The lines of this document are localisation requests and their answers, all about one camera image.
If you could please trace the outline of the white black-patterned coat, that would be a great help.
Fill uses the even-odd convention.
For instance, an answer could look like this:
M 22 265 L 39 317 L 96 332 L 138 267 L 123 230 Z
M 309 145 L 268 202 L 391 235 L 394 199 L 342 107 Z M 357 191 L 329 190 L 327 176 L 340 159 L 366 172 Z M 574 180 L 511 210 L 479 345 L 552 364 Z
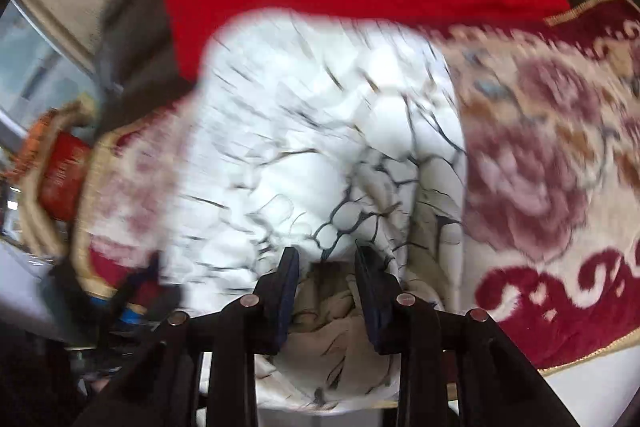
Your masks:
M 358 243 L 402 288 L 459 306 L 466 155 L 442 50 L 385 20 L 265 10 L 213 32 L 186 109 L 163 273 L 215 312 L 300 256 L 288 339 L 256 360 L 264 409 L 341 413 L 398 392 L 369 343 Z

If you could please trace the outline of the red gift box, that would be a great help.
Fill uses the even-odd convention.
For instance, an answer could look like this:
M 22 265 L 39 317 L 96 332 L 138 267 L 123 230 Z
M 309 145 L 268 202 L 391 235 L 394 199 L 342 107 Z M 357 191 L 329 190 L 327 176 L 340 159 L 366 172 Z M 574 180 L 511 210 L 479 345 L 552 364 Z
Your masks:
M 70 132 L 62 132 L 54 142 L 44 169 L 38 202 L 54 220 L 75 219 L 80 190 L 87 174 L 91 148 Z

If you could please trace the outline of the orange black patterned cloth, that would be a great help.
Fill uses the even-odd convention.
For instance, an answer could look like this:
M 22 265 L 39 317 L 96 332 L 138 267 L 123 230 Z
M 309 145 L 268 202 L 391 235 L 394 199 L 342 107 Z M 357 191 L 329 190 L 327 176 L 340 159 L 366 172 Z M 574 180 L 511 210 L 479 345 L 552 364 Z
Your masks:
M 52 120 L 58 116 L 58 110 L 50 108 L 42 113 L 29 128 L 21 150 L 12 159 L 12 165 L 2 171 L 1 180 L 18 183 L 22 176 L 29 172 L 38 156 L 41 142 L 46 137 Z

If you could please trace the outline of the beige quilted jacket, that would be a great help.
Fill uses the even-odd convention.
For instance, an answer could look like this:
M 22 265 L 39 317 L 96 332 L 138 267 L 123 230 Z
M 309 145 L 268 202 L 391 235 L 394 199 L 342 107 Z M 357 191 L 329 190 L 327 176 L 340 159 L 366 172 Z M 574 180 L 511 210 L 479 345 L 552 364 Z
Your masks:
M 96 103 L 81 95 L 49 108 L 29 128 L 6 179 L 21 191 L 18 212 L 23 241 L 39 258 L 67 255 L 73 224 L 87 176 L 91 146 L 74 135 L 96 119 Z

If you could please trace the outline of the floral red beige sofa blanket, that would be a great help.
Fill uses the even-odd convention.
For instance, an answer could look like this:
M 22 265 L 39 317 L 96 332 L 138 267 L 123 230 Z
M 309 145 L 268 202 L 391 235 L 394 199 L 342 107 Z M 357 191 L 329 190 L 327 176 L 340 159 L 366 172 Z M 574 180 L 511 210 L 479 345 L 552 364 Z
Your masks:
M 639 8 L 588 0 L 542 23 L 427 25 L 466 155 L 459 306 L 543 371 L 639 340 Z M 111 295 L 167 259 L 190 96 L 93 149 L 72 262 Z

